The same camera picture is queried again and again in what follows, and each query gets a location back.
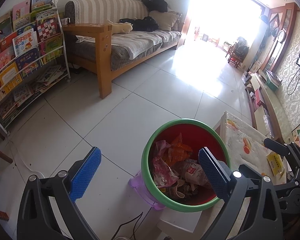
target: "purple trash can base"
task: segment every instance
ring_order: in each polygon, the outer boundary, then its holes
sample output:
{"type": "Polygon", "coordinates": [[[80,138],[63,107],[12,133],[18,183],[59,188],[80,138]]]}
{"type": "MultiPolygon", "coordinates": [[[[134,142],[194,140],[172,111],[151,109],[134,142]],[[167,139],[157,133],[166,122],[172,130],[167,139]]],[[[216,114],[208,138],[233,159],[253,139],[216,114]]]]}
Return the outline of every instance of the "purple trash can base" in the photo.
{"type": "Polygon", "coordinates": [[[134,188],[134,190],[139,194],[139,196],[147,202],[150,206],[154,207],[156,210],[162,210],[165,208],[164,205],[159,203],[154,196],[148,191],[146,184],[143,181],[141,171],[139,171],[136,176],[129,179],[130,187],[134,188]]]}

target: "silver bolt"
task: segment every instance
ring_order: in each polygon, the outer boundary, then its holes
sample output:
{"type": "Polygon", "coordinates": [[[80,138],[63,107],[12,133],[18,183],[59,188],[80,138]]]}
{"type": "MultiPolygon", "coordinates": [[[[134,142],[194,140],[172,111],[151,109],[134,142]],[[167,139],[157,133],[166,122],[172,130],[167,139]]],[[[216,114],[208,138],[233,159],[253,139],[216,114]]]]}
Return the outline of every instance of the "silver bolt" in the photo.
{"type": "Polygon", "coordinates": [[[66,171],[59,171],[59,173],[58,173],[58,176],[60,177],[60,178],[63,178],[63,177],[65,177],[67,175],[67,172],[66,171]]]}
{"type": "Polygon", "coordinates": [[[268,176],[264,176],[263,180],[266,181],[266,182],[270,182],[271,181],[271,179],[268,176]]]}
{"type": "Polygon", "coordinates": [[[29,177],[29,181],[34,181],[35,180],[35,175],[31,175],[30,177],[29,177]]]}
{"type": "Polygon", "coordinates": [[[236,178],[240,178],[242,174],[239,171],[234,171],[233,176],[235,176],[236,178]]]}

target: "blue gripper pad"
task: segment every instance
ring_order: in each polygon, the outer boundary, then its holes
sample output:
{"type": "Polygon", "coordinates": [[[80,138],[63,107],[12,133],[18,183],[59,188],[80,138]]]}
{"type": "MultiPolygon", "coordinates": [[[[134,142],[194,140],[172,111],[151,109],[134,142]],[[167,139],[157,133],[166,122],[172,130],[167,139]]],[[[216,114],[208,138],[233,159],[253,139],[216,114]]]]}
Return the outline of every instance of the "blue gripper pad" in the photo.
{"type": "Polygon", "coordinates": [[[69,196],[72,202],[75,202],[78,198],[82,198],[100,163],[101,151],[95,147],[71,180],[69,196]]]}
{"type": "Polygon", "coordinates": [[[217,197],[227,200],[229,198],[228,183],[230,182],[227,173],[231,174],[230,169],[225,171],[207,147],[199,151],[198,160],[217,197]]]}

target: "pink book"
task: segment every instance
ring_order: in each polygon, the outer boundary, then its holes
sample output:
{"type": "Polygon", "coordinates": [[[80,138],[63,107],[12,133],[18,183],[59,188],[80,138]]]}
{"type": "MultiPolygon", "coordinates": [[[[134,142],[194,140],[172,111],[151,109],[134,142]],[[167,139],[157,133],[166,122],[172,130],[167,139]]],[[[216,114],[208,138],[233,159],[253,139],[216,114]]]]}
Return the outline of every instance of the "pink book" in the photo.
{"type": "Polygon", "coordinates": [[[2,69],[7,63],[9,63],[16,56],[14,54],[13,46],[8,47],[6,50],[0,53],[0,69],[2,69]]]}
{"type": "Polygon", "coordinates": [[[30,0],[18,3],[12,9],[12,20],[15,21],[28,13],[30,13],[30,0]]]}

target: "yellow package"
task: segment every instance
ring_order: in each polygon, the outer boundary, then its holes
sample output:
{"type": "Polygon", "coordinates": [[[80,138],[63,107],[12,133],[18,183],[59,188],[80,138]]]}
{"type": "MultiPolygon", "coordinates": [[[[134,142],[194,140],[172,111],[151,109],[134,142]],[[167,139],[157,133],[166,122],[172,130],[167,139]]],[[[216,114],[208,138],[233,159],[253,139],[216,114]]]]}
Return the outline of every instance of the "yellow package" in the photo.
{"type": "Polygon", "coordinates": [[[273,175],[276,176],[277,174],[280,174],[282,171],[284,171],[283,163],[281,160],[281,157],[279,154],[275,152],[270,152],[267,155],[268,162],[270,164],[270,167],[272,169],[273,175]]]}

